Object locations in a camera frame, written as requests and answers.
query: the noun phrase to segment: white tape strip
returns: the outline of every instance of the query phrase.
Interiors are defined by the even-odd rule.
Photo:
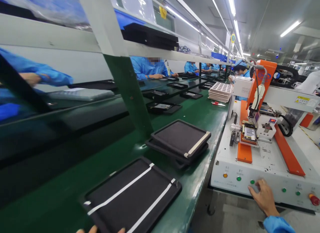
[[[150,167],[147,170],[145,170],[141,175],[139,175],[137,178],[135,178],[133,181],[131,181],[129,184],[127,184],[125,187],[123,187],[121,190],[119,190],[113,196],[111,196],[108,200],[106,200],[105,202],[101,203],[100,205],[97,205],[96,207],[92,208],[87,214],[91,215],[96,210],[109,204],[113,199],[115,199],[117,196],[119,196],[122,192],[124,192],[131,185],[133,185],[138,179],[140,179],[142,176],[144,176],[146,173],[148,173],[151,170],[152,166],[154,166],[154,163],[151,163],[149,166]]]
[[[206,134],[189,150],[189,152],[187,153],[188,155],[191,155],[195,149],[198,147],[199,144],[202,143],[202,141],[204,141],[204,139],[210,134],[209,131],[206,132]]]
[[[172,179],[171,183],[167,186],[167,188],[161,193],[161,195],[156,199],[156,201],[147,209],[147,211],[139,218],[139,220],[132,226],[132,228],[126,232],[126,233],[132,233],[139,225],[140,223],[146,218],[146,216],[152,211],[152,209],[159,203],[159,201],[164,197],[164,195],[168,192],[170,187],[172,186],[172,183],[175,181],[175,179]]]

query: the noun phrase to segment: yellow sign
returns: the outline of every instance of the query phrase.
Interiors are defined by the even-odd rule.
[[[306,97],[302,97],[302,96],[298,96],[298,98],[299,98],[299,99],[304,99],[304,100],[308,100],[308,101],[310,100],[309,98],[306,98]]]
[[[159,6],[161,18],[167,19],[167,10]]]
[[[294,102],[298,104],[307,105],[309,103],[309,100],[309,98],[298,96]]]
[[[236,41],[236,35],[233,33],[231,34],[231,42],[234,43]]]

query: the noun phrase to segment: ceiling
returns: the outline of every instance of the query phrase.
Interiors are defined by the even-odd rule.
[[[227,30],[212,0],[183,0],[210,30],[226,41]],[[228,0],[215,0],[229,31],[233,15]],[[278,63],[320,61],[320,0],[234,0],[243,52]],[[297,20],[302,23],[280,37]]]

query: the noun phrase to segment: red emergency stop button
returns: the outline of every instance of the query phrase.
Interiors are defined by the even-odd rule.
[[[309,194],[309,199],[314,206],[318,206],[320,204],[320,200],[314,194]]]

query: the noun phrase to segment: automatic screwdriver machine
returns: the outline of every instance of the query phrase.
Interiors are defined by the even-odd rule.
[[[252,79],[236,77],[209,184],[248,198],[248,185],[258,192],[255,182],[264,178],[278,206],[320,212],[320,153],[299,128],[320,97],[270,85],[278,67],[283,66],[259,60],[251,65]],[[248,100],[235,101],[235,96]],[[294,115],[282,115],[271,105]]]

